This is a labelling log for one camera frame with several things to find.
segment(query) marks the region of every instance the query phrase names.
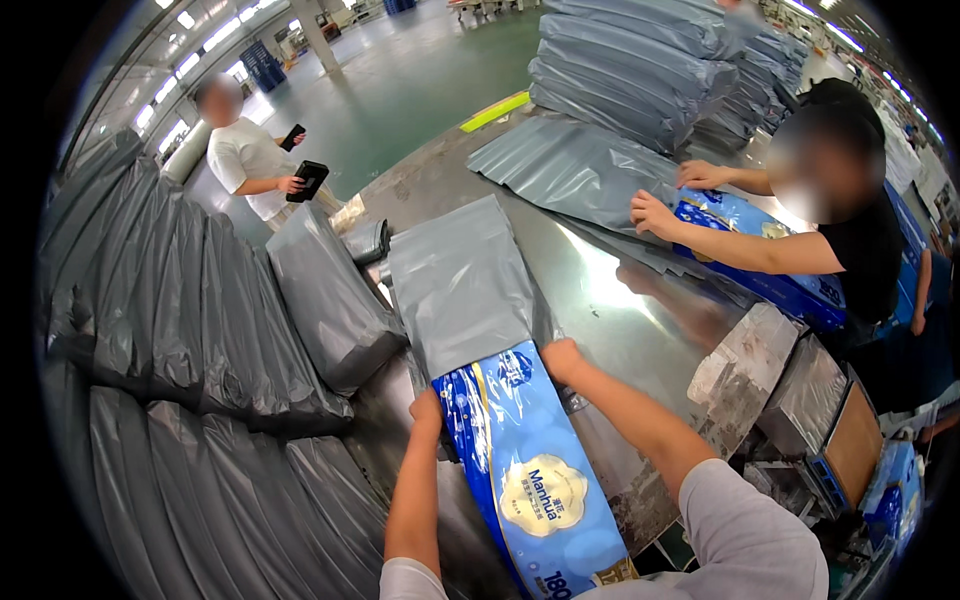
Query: short sleeve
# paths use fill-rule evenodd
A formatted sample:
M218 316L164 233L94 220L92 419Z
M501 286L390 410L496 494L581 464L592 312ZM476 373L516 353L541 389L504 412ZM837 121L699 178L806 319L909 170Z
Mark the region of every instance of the short sleeve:
M213 175L230 194L236 192L247 180L247 174L243 170L243 165L240 164L240 156L229 144L211 144L206 151L206 162L210 165Z
M694 598L826 598L827 560L816 536L725 462L687 474L680 510L701 568L677 585Z
M447 600L444 586L424 564L390 559L380 573L380 600Z

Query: yellow strip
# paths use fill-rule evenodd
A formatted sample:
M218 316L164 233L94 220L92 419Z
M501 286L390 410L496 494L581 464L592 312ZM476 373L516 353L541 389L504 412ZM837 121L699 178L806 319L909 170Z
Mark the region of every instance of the yellow strip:
M503 545L507 546L507 554L510 555L510 561L514 564L516 569L516 575L520 578L520 581L523 582L523 586L527 588L527 592L530 594L531 598L536 598L537 595L530 589L530 586L527 585L527 580L523 578L523 571L520 570L519 564L516 563L514 558L514 552L510 549L510 543L507 542L507 536L503 533L503 521L500 520L500 501L496 497L496 486L493 484L493 446L490 441L490 409L487 407L487 384L484 382L483 371L480 369L479 363L471 363L470 367L473 368L473 376L477 378L477 388L480 390L480 400L483 402L483 410L487 415L487 423L485 429L487 430L487 472L490 474L490 492L493 499L493 507L496 511L496 522L500 526L500 538L503 540Z
M484 108L477 112L466 123L460 126L462 132L470 133L490 123L493 119L507 114L514 108L522 107L530 102L530 92L517 92L509 98L504 98L491 107Z

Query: concrete pillar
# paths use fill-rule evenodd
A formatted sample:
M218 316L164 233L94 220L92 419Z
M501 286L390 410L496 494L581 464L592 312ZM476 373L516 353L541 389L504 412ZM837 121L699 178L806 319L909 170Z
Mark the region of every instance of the concrete pillar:
M320 5L316 0L290 0L290 6L294 9L294 14L300 20L300 26L303 28L303 34L310 46L320 59L320 64L324 66L324 71L332 73L340 70L340 63L333 56L330 45L326 43L324 32L320 25L317 25L317 15L321 14Z

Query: black tablet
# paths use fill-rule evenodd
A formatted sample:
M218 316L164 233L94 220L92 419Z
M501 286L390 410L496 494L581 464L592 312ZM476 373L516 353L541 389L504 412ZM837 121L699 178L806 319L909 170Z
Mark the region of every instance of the black tablet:
M294 126L292 130L290 130L289 133L287 133L287 136L283 138L283 141L280 143L280 148L282 148L283 150L286 150L287 152L290 152L291 150L293 150L294 138L300 135L301 133L306 133L306 129L304 129L300 125L300 123L298 123L297 125Z
M287 202L305 203L310 200L329 174L330 170L325 164L305 160L300 164L300 168L297 169L295 174L296 177L303 180L303 189L296 194L287 194Z

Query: gray t-shirt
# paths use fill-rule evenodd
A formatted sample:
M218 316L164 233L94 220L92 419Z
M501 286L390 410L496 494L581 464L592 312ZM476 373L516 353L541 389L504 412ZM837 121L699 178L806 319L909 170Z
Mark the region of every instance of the gray t-shirt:
M631 581L595 588L583 600L827 598L827 561L810 530L727 463L710 459L680 486L680 512L700 568L673 587ZM430 569L391 559L380 575L380 600L445 600Z

